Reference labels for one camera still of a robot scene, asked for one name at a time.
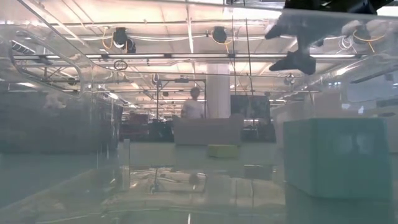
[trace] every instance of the pillar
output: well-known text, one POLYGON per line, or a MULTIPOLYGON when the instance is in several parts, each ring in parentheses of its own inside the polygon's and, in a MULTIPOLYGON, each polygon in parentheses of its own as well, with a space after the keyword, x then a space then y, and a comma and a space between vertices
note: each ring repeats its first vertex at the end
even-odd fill
POLYGON ((231 115, 231 95, 229 65, 208 64, 206 78, 207 118, 229 118, 231 115))

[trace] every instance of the cable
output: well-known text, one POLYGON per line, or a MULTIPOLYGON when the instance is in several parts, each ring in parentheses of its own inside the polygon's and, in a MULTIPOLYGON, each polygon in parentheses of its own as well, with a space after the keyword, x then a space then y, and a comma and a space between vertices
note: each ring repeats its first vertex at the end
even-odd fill
POLYGON ((338 41, 338 46, 341 49, 339 51, 339 53, 342 50, 348 50, 350 48, 352 48, 354 50, 354 52, 357 53, 357 51, 353 45, 354 45, 354 40, 351 36, 350 37, 341 37, 341 39, 338 41))
POLYGON ((383 37, 386 36, 386 34, 383 34, 383 35, 380 36, 380 37, 376 37, 376 38, 374 38, 374 39, 369 39, 369 40, 367 40, 367 39, 362 39, 362 38, 358 37, 357 35, 355 35, 357 31, 358 31, 358 30, 355 30, 355 31, 353 32, 353 37, 357 38, 358 40, 362 40, 362 41, 366 41, 366 42, 377 41, 377 40, 380 40, 380 39, 382 39, 383 37))
POLYGON ((375 38, 373 38, 373 39, 362 39, 362 38, 358 37, 357 35, 355 35, 357 31, 358 31, 358 30, 355 30, 355 31, 353 32, 353 37, 357 38, 358 40, 362 40, 362 41, 367 42, 373 53, 376 53, 376 51, 374 50, 374 48, 373 48, 371 42, 374 42, 374 41, 377 41, 377 40, 381 40, 382 38, 384 38, 384 37, 386 36, 386 34, 383 34, 383 35, 381 35, 380 37, 375 37, 375 38))
POLYGON ((111 48, 112 48, 112 46, 113 46, 113 33, 112 33, 112 37, 111 37, 111 46, 108 47, 108 46, 105 44, 104 39, 102 39, 102 45, 103 45, 104 48, 106 48, 106 49, 111 49, 111 48))

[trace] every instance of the metal rod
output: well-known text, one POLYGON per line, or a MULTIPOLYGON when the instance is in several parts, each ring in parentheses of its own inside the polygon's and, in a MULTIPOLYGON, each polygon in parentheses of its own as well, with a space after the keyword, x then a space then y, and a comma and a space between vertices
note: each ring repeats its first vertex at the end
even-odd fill
POLYGON ((164 83, 164 85, 162 86, 162 88, 159 91, 162 91, 163 88, 165 88, 167 86, 167 84, 169 84, 169 83, 170 83, 170 81, 167 81, 166 83, 164 83))
MULTIPOLYGON (((244 19, 238 19, 236 20, 238 22, 245 22, 244 19)), ((250 19, 250 22, 261 22, 263 23, 263 20, 260 19, 250 19)), ((226 23, 229 24, 231 21, 229 19, 208 19, 208 20, 201 20, 201 21, 191 21, 192 24, 212 24, 214 25, 214 23, 226 23)), ((186 21, 166 21, 166 22, 83 22, 83 23, 75 23, 75 22, 69 22, 69 23, 64 23, 63 25, 65 27, 69 27, 69 28, 77 28, 77 27, 99 27, 99 26, 134 26, 134 25, 144 25, 144 26, 167 26, 167 25, 186 25, 187 22, 186 21)), ((61 27, 60 24, 50 24, 53 27, 61 27)))
POLYGON ((51 76, 53 76, 55 73, 59 72, 61 70, 62 67, 59 67, 58 69, 56 69, 56 71, 54 71, 53 73, 51 73, 51 75, 49 75, 48 77, 44 77, 44 78, 51 78, 51 76))
MULTIPOLYGON (((156 54, 86 54, 91 60, 121 60, 121 59, 185 59, 185 60, 198 60, 198 59, 231 59, 236 60, 249 59, 248 54, 169 54, 169 53, 156 53, 156 54)), ((360 59, 367 56, 366 54, 311 54, 311 57, 317 60, 349 60, 349 59, 360 59)), ((262 54, 252 53, 250 54, 251 59, 259 60, 278 60, 285 58, 286 54, 262 54)), ((61 60, 58 55, 15 55, 15 60, 40 60, 45 58, 47 60, 61 60)))
POLYGON ((159 81, 156 83, 156 119, 159 119, 159 81))
MULTIPOLYGON (((234 14, 232 13, 232 53, 235 54, 235 31, 234 31, 234 14)), ((236 95, 236 59, 234 57, 234 62, 233 62, 233 68, 234 68, 234 89, 235 89, 235 95, 236 95)))
MULTIPOLYGON (((65 92, 72 92, 72 91, 77 91, 77 90, 64 90, 65 92)), ((164 91, 168 91, 168 92, 185 92, 185 91, 190 91, 188 89, 186 90, 178 90, 178 89, 172 89, 172 90, 162 90, 159 92, 164 92, 164 91)), ((244 90, 236 90, 238 93, 244 93, 244 90)), ((272 93, 308 93, 308 90, 294 90, 294 91, 290 91, 290 90, 275 90, 275 89, 261 89, 261 90, 254 90, 255 93, 259 93, 259 92, 272 92, 272 93)), ((109 93, 110 90, 108 91, 96 91, 96 93, 109 93)), ((153 92, 155 93, 156 90, 113 90, 114 93, 145 93, 145 92, 153 92)), ((313 90, 310 91, 312 93, 319 93, 320 91, 318 90, 313 90)))
POLYGON ((206 110, 207 110, 207 94, 206 94, 206 91, 207 91, 207 84, 206 84, 206 82, 204 82, 205 83, 205 118, 206 118, 206 110))

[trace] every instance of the pipe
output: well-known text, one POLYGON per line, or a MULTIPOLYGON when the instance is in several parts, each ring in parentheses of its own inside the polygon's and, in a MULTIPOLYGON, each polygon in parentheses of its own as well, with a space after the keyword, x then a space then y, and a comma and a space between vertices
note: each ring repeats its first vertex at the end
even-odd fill
MULTIPOLYGON (((186 60, 172 60, 170 62, 165 62, 165 63, 148 63, 148 62, 142 62, 142 63, 129 63, 130 67, 135 67, 135 66, 173 66, 176 63, 183 63, 186 62, 186 60)), ((96 62, 95 64, 102 66, 102 67, 113 67, 114 66, 114 62, 96 62)), ((72 65, 68 64, 68 63, 63 63, 63 62, 57 62, 57 63, 53 63, 51 65, 41 65, 41 64, 37 64, 37 63, 31 63, 31 64, 23 64, 21 65, 21 67, 24 68, 42 68, 42 67, 47 67, 47 68, 52 68, 52 67, 62 67, 62 68, 68 68, 68 67, 72 67, 72 65)))
MULTIPOLYGON (((261 24, 264 23, 263 20, 260 19, 248 19, 250 22, 260 22, 261 24)), ((236 19, 235 22, 242 22, 244 23, 244 19, 236 19)), ((208 20, 202 20, 202 21, 191 21, 192 24, 211 24, 214 25, 214 23, 226 23, 230 24, 231 20, 230 19, 208 19, 208 20)), ((80 23, 64 23, 63 26, 69 27, 69 28, 77 28, 77 27, 115 27, 115 26, 136 26, 136 25, 144 25, 144 26, 167 26, 167 25, 186 25, 186 21, 166 21, 166 22, 83 22, 82 24, 80 23)), ((53 27, 62 27, 60 24, 50 24, 53 27)))
MULTIPOLYGON (((157 90, 113 90, 115 93, 156 93, 157 90)), ((159 90, 159 92, 189 92, 190 89, 163 89, 163 90, 159 90)), ((238 93, 244 93, 244 90, 236 90, 238 93)), ((272 92, 272 93, 308 93, 308 91, 306 90, 294 90, 294 91, 290 91, 290 90, 275 90, 275 89, 261 89, 261 90, 254 90, 255 93, 259 93, 259 92, 272 92)))

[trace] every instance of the ceiling light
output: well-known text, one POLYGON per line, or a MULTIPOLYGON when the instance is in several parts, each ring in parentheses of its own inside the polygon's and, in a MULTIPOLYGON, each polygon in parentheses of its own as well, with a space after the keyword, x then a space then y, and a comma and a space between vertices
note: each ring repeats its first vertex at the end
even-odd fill
POLYGON ((114 94, 114 93, 108 93, 108 95, 109 95, 111 98, 115 99, 115 100, 118 100, 118 99, 119 99, 119 97, 118 97, 116 94, 114 94))
POLYGON ((353 58, 355 54, 311 54, 314 58, 353 58))
POLYGON ((159 102, 184 102, 184 101, 186 101, 186 100, 184 100, 184 99, 175 99, 175 100, 173 100, 173 99, 169 99, 169 100, 159 100, 159 102))
POLYGON ((109 54, 109 52, 107 52, 105 49, 100 49, 100 51, 106 52, 107 54, 109 54))
POLYGON ((377 10, 378 16, 397 16, 397 8, 395 6, 384 6, 377 10))
POLYGON ((27 87, 31 87, 31 88, 35 88, 36 86, 31 84, 31 83, 17 83, 18 85, 23 85, 23 86, 27 86, 27 87))
POLYGON ((132 87, 134 87, 135 89, 139 89, 139 86, 138 86, 138 84, 137 83, 135 83, 135 82, 132 82, 132 83, 130 83, 131 85, 132 85, 132 87))
POLYGON ((228 54, 172 54, 173 58, 221 58, 228 54))
POLYGON ((286 103, 286 100, 269 100, 269 101, 273 101, 273 102, 284 102, 284 103, 286 103))
POLYGON ((229 88, 235 88, 235 85, 230 85, 229 88))
POLYGON ((226 41, 226 32, 225 32, 225 27, 222 26, 216 26, 214 27, 213 32, 211 33, 211 36, 213 40, 219 44, 224 44, 226 41))

